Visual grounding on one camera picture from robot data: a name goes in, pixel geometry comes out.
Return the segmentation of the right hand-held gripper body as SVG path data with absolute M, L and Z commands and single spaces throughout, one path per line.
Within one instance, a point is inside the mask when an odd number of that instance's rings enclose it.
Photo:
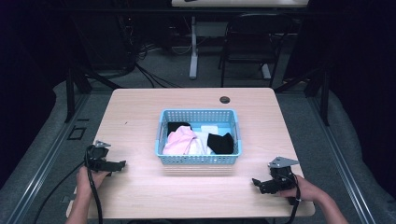
M 273 178 L 271 180 L 270 193 L 274 194 L 278 191 L 293 189 L 295 187 L 296 180 L 291 166 L 298 163 L 296 160 L 280 156 L 269 162 L 268 167 L 270 169 L 270 175 Z

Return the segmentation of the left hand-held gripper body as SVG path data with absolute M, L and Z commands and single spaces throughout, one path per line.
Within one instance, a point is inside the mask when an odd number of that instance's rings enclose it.
M 108 149 L 105 147 L 97 147 L 96 145 L 88 146 L 85 152 L 85 166 L 95 172 L 114 172 L 116 166 L 106 160 L 107 153 Z

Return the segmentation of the person's right hand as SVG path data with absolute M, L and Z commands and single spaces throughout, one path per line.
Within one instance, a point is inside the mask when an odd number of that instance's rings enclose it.
M 324 192 L 303 177 L 297 175 L 295 176 L 295 180 L 297 183 L 296 187 L 293 189 L 281 190 L 278 195 L 281 197 L 295 197 L 315 203 L 323 198 Z

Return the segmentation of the person's left hand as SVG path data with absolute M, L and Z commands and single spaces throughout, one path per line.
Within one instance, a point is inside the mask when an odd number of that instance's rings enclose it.
M 90 173 L 90 170 L 85 166 L 82 166 L 78 170 L 77 199 L 79 199 L 80 201 L 81 200 L 89 201 L 92 197 L 92 188 L 90 185 L 89 173 Z M 101 186 L 102 182 L 104 181 L 104 179 L 106 178 L 107 175 L 108 175 L 108 172 L 92 171 L 92 180 L 93 180 L 93 184 L 96 189 L 98 189 Z

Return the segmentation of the black cloth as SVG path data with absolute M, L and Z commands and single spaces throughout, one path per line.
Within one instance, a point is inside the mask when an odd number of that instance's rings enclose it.
M 191 125 L 188 122 L 169 122 L 167 128 L 167 135 L 171 133 L 185 134 L 191 132 Z
M 233 137 L 229 133 L 226 133 L 223 136 L 210 133 L 208 135 L 207 145 L 216 154 L 233 153 Z

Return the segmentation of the blue plastic basket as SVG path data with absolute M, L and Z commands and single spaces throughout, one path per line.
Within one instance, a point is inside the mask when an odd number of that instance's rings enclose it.
M 217 125 L 218 135 L 229 133 L 233 137 L 232 154 L 163 155 L 167 142 L 169 122 L 188 122 L 194 132 L 202 132 L 202 125 Z M 237 113 L 232 109 L 165 109 L 159 119 L 155 140 L 155 153 L 163 164 L 234 164 L 242 154 L 242 140 Z

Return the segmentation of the black metal stand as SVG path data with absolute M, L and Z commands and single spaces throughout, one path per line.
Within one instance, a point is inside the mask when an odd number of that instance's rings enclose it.
M 68 70 L 65 80 L 67 102 L 67 113 L 66 119 L 64 121 L 65 123 L 69 122 L 76 113 L 75 88 L 78 88 L 82 94 L 91 93 L 92 85 L 88 81 L 89 77 L 99 81 L 112 90 L 120 89 L 120 85 L 100 76 L 92 69 L 77 64 L 71 66 Z
M 330 96 L 330 74 L 325 68 L 315 68 L 312 71 L 301 76 L 293 78 L 286 84 L 275 88 L 276 93 L 280 93 L 290 89 L 303 80 L 308 80 L 308 84 L 304 89 L 306 97 L 315 97 L 320 93 L 319 116 L 326 126 L 329 126 L 328 105 Z

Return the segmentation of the pink cloth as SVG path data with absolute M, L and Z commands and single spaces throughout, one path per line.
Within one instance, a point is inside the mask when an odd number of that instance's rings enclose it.
M 189 149 L 196 134 L 190 126 L 179 126 L 174 132 L 170 132 L 163 148 L 163 155 L 184 155 Z

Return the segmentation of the white desk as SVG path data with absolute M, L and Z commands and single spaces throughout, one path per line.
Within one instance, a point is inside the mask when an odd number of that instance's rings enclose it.
M 309 0 L 171 0 L 172 7 L 182 9 L 259 9 L 259 8 L 304 8 Z M 197 78 L 198 51 L 196 18 L 191 16 L 191 67 L 190 79 Z

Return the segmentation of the black chair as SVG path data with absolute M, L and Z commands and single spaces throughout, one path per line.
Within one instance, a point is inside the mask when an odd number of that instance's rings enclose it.
M 265 64 L 271 64 L 272 86 L 284 39 L 292 25 L 292 18 L 284 14 L 244 13 L 233 17 L 226 26 L 220 52 L 220 86 L 227 80 L 226 63 L 258 64 L 260 71 Z

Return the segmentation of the metal floor rail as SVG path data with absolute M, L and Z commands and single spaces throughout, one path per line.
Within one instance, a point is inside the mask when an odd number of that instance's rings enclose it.
M 93 138 L 92 95 L 81 95 L 77 112 L 64 122 L 56 104 L 43 129 L 0 190 L 0 224 L 63 224 L 73 199 L 76 167 Z
M 366 200 L 364 199 L 360 187 L 358 186 L 353 174 L 349 169 L 349 166 L 347 165 L 347 161 L 333 135 L 331 127 L 327 126 L 321 118 L 317 100 L 315 98 L 308 97 L 307 102 L 313 110 L 315 118 L 318 121 L 321 130 L 324 132 L 328 144 L 330 145 L 332 160 L 343 181 L 347 194 L 350 198 L 350 201 L 353 203 L 361 223 L 377 224 Z

